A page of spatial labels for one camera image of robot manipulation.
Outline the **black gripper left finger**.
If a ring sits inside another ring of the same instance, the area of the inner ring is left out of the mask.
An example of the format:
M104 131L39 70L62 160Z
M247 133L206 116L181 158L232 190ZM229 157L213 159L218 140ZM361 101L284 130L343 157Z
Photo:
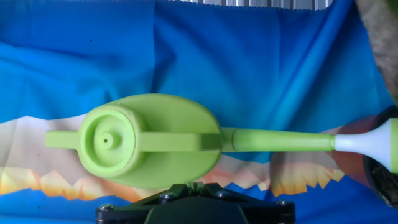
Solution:
M145 223L153 209L192 196L194 190L194 183L173 184L169 189L126 206L100 205L96 209L96 224Z

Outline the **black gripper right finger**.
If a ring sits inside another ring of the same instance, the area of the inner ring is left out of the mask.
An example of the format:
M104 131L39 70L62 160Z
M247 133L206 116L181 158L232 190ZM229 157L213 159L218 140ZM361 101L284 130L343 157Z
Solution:
M291 200L266 202L228 190L219 184L198 184L199 195L212 199L211 204L235 223L294 224L295 203Z

